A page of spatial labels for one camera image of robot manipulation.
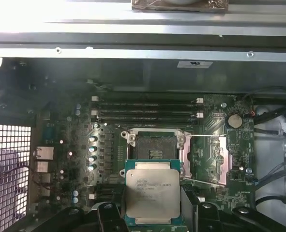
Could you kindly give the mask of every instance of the ventilation grille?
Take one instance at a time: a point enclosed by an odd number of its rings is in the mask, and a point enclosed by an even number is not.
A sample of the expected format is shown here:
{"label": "ventilation grille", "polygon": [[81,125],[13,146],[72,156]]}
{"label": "ventilation grille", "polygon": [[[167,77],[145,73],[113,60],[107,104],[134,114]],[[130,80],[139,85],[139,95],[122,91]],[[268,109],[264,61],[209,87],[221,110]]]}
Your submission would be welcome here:
{"label": "ventilation grille", "polygon": [[[0,177],[29,164],[30,139],[31,127],[0,125]],[[0,232],[26,215],[28,177],[21,167],[0,179]]]}

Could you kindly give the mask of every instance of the green circuit board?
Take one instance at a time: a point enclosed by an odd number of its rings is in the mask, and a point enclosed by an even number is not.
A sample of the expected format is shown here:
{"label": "green circuit board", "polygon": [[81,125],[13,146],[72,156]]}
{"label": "green circuit board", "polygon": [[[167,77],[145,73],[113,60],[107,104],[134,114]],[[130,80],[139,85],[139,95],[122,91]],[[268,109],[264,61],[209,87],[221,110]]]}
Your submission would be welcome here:
{"label": "green circuit board", "polygon": [[[139,159],[141,154],[121,135],[131,128],[171,128],[193,135],[214,135],[191,138],[191,178],[200,182],[185,182],[193,185],[199,197],[225,212],[249,206],[254,193],[250,177],[256,174],[251,100],[241,101],[237,95],[177,93],[105,93],[96,98],[94,94],[76,94],[64,98],[67,100],[55,104],[43,128],[42,145],[54,146],[51,183],[55,191],[50,194],[54,207],[75,205],[89,211],[96,202],[121,199],[122,189],[118,186],[124,184],[120,172],[125,160]],[[239,120],[233,121],[234,126],[228,123],[232,115],[242,119],[241,125]],[[160,145],[152,146],[150,159],[168,159],[166,153],[158,152],[158,147],[172,142],[174,134],[153,131],[139,133],[138,138],[142,140],[141,147],[157,138]],[[229,161],[222,156],[226,152]],[[91,156],[96,160],[90,162]],[[171,156],[178,159],[178,151],[170,154],[169,159]],[[78,202],[73,201],[73,191],[79,192]],[[56,196],[61,196],[61,200],[56,201]],[[183,226],[175,229],[187,231]],[[164,232],[161,228],[153,231]]]}

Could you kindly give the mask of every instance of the integrated circuit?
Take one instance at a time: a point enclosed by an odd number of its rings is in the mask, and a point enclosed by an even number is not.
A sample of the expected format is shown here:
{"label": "integrated circuit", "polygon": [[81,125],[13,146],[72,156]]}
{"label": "integrated circuit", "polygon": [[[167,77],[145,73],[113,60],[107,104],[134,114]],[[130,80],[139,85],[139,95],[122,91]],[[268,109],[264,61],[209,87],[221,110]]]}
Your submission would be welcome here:
{"label": "integrated circuit", "polygon": [[176,168],[178,160],[127,161],[128,224],[171,224],[173,218],[180,216],[180,173]]}

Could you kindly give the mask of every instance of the label sticker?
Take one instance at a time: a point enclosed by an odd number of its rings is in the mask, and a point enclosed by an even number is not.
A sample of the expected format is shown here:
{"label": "label sticker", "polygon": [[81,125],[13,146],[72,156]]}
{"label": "label sticker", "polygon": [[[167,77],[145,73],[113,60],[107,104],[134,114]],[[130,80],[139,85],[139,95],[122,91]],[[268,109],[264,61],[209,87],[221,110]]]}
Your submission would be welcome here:
{"label": "label sticker", "polygon": [[208,69],[213,62],[207,61],[180,61],[177,68]]}

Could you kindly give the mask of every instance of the motherboard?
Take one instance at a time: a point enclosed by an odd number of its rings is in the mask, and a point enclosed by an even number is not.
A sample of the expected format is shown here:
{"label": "motherboard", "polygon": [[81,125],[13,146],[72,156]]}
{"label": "motherboard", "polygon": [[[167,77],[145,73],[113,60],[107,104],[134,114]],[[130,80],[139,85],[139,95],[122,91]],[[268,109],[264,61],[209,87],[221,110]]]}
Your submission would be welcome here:
{"label": "motherboard", "polygon": [[[100,202],[120,206],[127,160],[179,160],[180,184],[192,186],[201,201],[228,213],[250,206],[254,195],[251,99],[192,93],[64,93],[50,106],[42,125],[38,150],[50,147],[53,158],[46,160],[48,167],[40,178],[50,191],[40,192],[54,211],[73,205],[88,212]],[[165,231],[167,226],[152,231]]]}

